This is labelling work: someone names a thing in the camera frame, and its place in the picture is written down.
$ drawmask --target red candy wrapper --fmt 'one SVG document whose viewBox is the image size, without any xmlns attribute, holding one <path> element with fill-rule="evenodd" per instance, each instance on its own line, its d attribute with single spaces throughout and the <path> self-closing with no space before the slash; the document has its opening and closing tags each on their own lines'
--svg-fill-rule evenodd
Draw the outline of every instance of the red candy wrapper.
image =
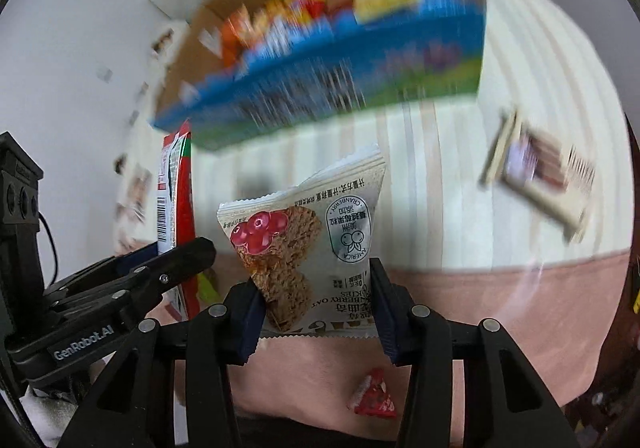
<svg viewBox="0 0 640 448">
<path fill-rule="evenodd" d="M 382 368 L 374 368 L 355 391 L 348 408 L 360 415 L 374 417 L 397 417 L 394 405 L 384 378 Z"/>
<path fill-rule="evenodd" d="M 185 121 L 162 143 L 158 171 L 158 253 L 196 238 L 191 204 L 191 130 Z M 191 277 L 167 292 L 169 313 L 178 321 L 200 312 L 198 279 Z"/>
</svg>

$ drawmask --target striped tablecloth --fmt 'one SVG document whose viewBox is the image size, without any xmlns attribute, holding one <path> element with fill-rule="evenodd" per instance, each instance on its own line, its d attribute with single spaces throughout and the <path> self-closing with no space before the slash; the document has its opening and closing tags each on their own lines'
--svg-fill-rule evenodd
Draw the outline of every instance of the striped tablecloth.
<svg viewBox="0 0 640 448">
<path fill-rule="evenodd" d="M 593 378 L 625 278 L 634 208 L 625 119 L 590 41 L 550 0 L 487 0 L 487 8 L 476 98 L 386 107 L 216 154 L 194 151 L 196 227 L 216 244 L 215 268 L 227 287 L 245 274 L 218 225 L 220 203 L 297 184 L 377 142 L 388 170 L 372 254 L 414 300 L 447 318 L 499 319 L 564 403 Z M 567 245 L 557 224 L 505 187 L 479 187 L 501 115 L 514 106 L 596 165 L 594 212 L 580 244 Z M 153 179 L 161 135 L 146 123 L 136 129 L 130 163 L 148 169 Z M 153 199 L 148 215 L 155 213 Z M 136 233 L 135 239 L 155 240 L 153 219 Z M 402 409 L 408 372 L 388 367 L 376 340 L 262 340 L 248 365 L 231 371 L 234 401 L 255 414 L 393 438 L 399 422 L 359 417 L 345 408 L 363 375 L 377 365 L 387 368 Z M 458 367 L 454 441 L 462 436 L 460 374 Z"/>
</svg>

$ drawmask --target cookie image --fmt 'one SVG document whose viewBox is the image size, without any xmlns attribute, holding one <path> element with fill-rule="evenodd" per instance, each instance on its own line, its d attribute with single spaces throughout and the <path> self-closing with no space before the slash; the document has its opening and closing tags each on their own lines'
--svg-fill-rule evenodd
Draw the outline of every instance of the cookie image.
<svg viewBox="0 0 640 448">
<path fill-rule="evenodd" d="M 290 206 L 257 212 L 231 232 L 232 244 L 264 295 L 271 324 L 282 332 L 292 329 L 311 306 L 310 284 L 296 268 L 320 230 L 313 210 Z"/>
</svg>

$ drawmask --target beige wrapped snack bar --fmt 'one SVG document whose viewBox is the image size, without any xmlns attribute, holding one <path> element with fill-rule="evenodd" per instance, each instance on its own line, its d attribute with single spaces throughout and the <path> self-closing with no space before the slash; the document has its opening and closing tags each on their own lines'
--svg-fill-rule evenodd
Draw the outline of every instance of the beige wrapped snack bar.
<svg viewBox="0 0 640 448">
<path fill-rule="evenodd" d="M 384 173 L 371 147 L 297 187 L 220 205 L 218 221 L 267 304 L 263 335 L 376 335 L 369 250 Z"/>
<path fill-rule="evenodd" d="M 499 177 L 560 221 L 568 240 L 582 240 L 589 223 L 595 168 L 574 146 L 532 129 L 514 111 L 498 134 L 484 184 Z"/>
</svg>

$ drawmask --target cranberry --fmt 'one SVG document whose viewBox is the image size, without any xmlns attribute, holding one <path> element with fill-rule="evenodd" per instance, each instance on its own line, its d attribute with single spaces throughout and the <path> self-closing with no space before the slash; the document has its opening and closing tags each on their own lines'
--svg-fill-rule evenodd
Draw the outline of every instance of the cranberry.
<svg viewBox="0 0 640 448">
<path fill-rule="evenodd" d="M 269 233 L 277 235 L 287 229 L 289 217 L 285 212 L 271 212 L 269 214 Z"/>
<path fill-rule="evenodd" d="M 258 255 L 271 245 L 271 234 L 269 232 L 249 235 L 246 243 L 246 251 L 250 255 Z"/>
<path fill-rule="evenodd" d="M 246 223 L 240 223 L 231 232 L 231 243 L 234 246 L 244 246 L 248 236 L 249 232 L 247 231 Z"/>
<path fill-rule="evenodd" d="M 247 231 L 250 235 L 261 235 L 263 232 L 267 231 L 267 228 L 269 227 L 269 212 L 258 212 L 253 214 L 249 217 L 246 224 Z"/>
</svg>

